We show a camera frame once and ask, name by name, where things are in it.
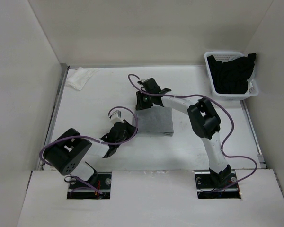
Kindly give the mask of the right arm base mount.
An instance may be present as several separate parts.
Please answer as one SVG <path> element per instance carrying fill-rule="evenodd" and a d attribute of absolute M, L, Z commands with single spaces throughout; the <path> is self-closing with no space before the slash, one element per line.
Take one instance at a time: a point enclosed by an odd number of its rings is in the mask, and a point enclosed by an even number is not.
<path fill-rule="evenodd" d="M 222 183 L 215 183 L 209 171 L 195 172 L 197 197 L 199 199 L 241 199 L 238 184 L 224 188 L 236 180 L 235 171 L 232 171 Z"/>

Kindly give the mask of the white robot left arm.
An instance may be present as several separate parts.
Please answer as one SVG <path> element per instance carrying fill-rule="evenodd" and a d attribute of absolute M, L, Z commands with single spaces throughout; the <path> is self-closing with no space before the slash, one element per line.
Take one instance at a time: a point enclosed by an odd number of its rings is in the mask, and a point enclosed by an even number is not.
<path fill-rule="evenodd" d="M 42 157 L 63 176 L 73 175 L 80 178 L 85 188 L 93 188 L 97 183 L 96 170 L 88 165 L 88 158 L 109 158 L 116 153 L 122 142 L 137 133 L 136 127 L 126 120 L 116 122 L 110 132 L 100 138 L 99 142 L 79 137 L 74 128 L 68 129 L 49 146 Z"/>

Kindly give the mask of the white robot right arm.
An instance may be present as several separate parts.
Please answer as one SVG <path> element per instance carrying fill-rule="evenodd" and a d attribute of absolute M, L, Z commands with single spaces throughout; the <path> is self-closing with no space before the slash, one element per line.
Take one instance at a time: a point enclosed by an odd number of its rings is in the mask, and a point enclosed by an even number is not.
<path fill-rule="evenodd" d="M 231 174 L 231 167 L 221 152 L 220 124 L 221 119 L 209 98 L 200 96 L 196 103 L 170 95 L 169 88 L 161 89 L 154 78 L 139 80 L 142 86 L 136 92 L 137 108 L 144 110 L 159 105 L 188 115 L 193 132 L 201 138 L 209 160 L 210 182 L 221 187 Z"/>

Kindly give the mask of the grey tank top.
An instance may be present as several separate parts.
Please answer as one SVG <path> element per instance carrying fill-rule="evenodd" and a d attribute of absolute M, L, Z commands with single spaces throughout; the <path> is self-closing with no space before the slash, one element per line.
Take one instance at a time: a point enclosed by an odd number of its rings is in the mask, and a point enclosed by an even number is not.
<path fill-rule="evenodd" d="M 135 110 L 138 119 L 138 133 L 151 136 L 173 136 L 172 109 L 153 106 L 149 109 Z"/>

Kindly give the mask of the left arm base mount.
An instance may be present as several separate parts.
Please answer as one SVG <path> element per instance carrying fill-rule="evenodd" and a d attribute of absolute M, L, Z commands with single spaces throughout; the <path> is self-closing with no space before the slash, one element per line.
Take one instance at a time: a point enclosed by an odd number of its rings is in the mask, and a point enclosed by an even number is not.
<path fill-rule="evenodd" d="M 109 200 L 112 186 L 111 172 L 94 173 L 88 183 L 101 191 L 102 194 L 88 187 L 86 184 L 67 176 L 64 181 L 68 183 L 67 199 L 70 200 Z"/>

